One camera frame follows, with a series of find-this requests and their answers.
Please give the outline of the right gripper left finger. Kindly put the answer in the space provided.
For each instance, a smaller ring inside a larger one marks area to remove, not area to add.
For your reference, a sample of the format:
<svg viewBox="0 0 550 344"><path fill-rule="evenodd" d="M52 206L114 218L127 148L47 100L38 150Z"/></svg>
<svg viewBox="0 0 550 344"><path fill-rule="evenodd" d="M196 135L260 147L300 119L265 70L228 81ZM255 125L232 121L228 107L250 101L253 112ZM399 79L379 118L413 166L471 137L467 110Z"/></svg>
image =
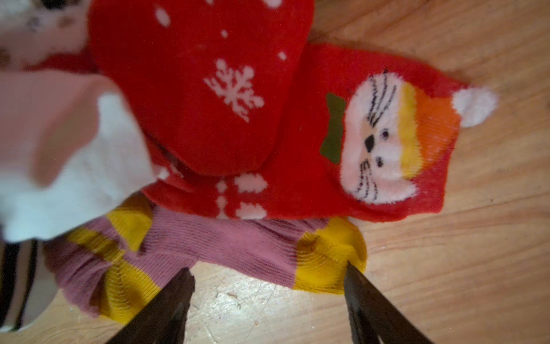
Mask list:
<svg viewBox="0 0 550 344"><path fill-rule="evenodd" d="M183 343L194 291L194 276L181 269L107 344Z"/></svg>

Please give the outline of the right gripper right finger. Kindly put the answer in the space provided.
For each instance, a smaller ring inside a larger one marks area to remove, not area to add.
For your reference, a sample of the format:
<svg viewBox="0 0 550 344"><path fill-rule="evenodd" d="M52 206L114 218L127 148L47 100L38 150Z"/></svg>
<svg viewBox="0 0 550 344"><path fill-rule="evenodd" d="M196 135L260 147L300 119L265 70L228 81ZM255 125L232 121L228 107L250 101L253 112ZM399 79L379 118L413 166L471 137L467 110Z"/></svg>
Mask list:
<svg viewBox="0 0 550 344"><path fill-rule="evenodd" d="M344 288L354 344L433 344L351 263Z"/></svg>

